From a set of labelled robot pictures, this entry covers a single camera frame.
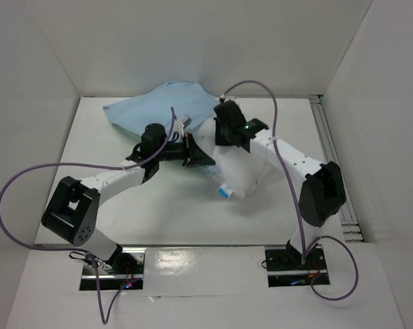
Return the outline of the light blue pillowcase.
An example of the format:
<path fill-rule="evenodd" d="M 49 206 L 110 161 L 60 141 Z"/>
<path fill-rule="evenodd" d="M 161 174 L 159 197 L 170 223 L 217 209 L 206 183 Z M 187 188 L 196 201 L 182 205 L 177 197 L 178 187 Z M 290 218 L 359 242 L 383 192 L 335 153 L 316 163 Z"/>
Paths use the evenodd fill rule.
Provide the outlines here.
<path fill-rule="evenodd" d="M 219 101 L 201 85 L 190 82 L 168 82 L 144 95 L 131 97 L 103 107 L 111 125 L 131 136 L 140 137 L 149 124 L 158 123 L 170 131 L 171 108 L 177 118 L 189 117 L 187 133 L 193 134 L 213 115 Z"/>

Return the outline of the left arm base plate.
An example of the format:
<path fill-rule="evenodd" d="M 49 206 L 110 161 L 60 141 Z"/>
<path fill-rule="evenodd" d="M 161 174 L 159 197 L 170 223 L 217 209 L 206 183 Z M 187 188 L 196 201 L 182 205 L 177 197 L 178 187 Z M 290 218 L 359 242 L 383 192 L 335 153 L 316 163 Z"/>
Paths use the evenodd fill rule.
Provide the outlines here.
<path fill-rule="evenodd" d="M 123 287 L 126 291 L 143 289 L 143 274 L 145 263 L 145 248 L 125 247 L 124 253 L 132 260 L 124 261 L 117 269 L 97 259 L 99 283 L 102 291 L 117 291 Z M 69 258 L 82 263 L 80 276 L 80 291 L 96 291 L 97 280 L 91 259 L 81 252 L 70 252 Z"/>

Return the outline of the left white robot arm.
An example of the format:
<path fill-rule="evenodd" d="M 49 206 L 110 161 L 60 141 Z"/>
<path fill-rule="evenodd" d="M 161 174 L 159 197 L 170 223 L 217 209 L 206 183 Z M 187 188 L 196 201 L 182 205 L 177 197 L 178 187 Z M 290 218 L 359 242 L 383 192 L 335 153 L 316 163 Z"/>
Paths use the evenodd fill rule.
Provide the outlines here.
<path fill-rule="evenodd" d="M 192 134 L 184 134 L 180 142 L 169 142 L 163 125 L 149 124 L 120 171 L 105 171 L 82 180 L 71 176 L 61 179 L 42 216 L 42 225 L 98 258 L 97 264 L 106 273 L 135 265 L 122 246 L 96 228 L 97 213 L 104 202 L 150 180 L 162 161 L 180 161 L 184 167 L 215 164 Z"/>

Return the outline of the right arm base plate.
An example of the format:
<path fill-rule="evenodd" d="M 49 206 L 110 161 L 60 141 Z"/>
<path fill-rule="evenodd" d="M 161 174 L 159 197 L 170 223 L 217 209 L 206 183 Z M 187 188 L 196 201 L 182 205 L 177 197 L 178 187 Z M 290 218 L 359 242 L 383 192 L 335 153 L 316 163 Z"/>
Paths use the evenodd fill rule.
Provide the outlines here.
<path fill-rule="evenodd" d="M 310 253 L 305 264 L 300 263 L 300 258 L 295 262 L 286 246 L 266 247 L 261 266 L 267 272 L 270 288 L 310 286 L 312 280 L 314 285 L 330 285 L 325 253 L 321 246 Z"/>

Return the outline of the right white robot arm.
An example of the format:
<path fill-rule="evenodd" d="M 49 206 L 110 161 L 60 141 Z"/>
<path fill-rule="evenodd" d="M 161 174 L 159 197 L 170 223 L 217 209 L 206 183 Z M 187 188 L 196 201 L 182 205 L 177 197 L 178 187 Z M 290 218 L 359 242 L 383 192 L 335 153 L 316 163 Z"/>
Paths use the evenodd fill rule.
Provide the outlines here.
<path fill-rule="evenodd" d="M 246 120 L 233 100 L 221 98 L 214 112 L 216 145 L 239 147 L 284 172 L 298 219 L 287 242 L 286 260 L 295 269 L 303 268 L 321 228 L 346 203 L 339 165 L 310 158 L 275 136 L 275 130 L 259 119 Z"/>

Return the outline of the white pillow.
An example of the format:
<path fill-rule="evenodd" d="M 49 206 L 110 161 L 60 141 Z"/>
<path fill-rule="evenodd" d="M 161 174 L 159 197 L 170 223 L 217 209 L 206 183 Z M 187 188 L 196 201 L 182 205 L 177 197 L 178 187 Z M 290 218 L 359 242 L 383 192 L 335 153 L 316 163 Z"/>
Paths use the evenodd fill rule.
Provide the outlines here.
<path fill-rule="evenodd" d="M 201 169 L 219 186 L 226 184 L 231 188 L 232 198 L 243 199 L 256 190 L 269 167 L 266 157 L 249 154 L 241 147 L 216 145 L 212 117 L 197 127 L 190 125 L 187 131 L 193 135 L 201 150 L 215 161 L 214 165 Z"/>

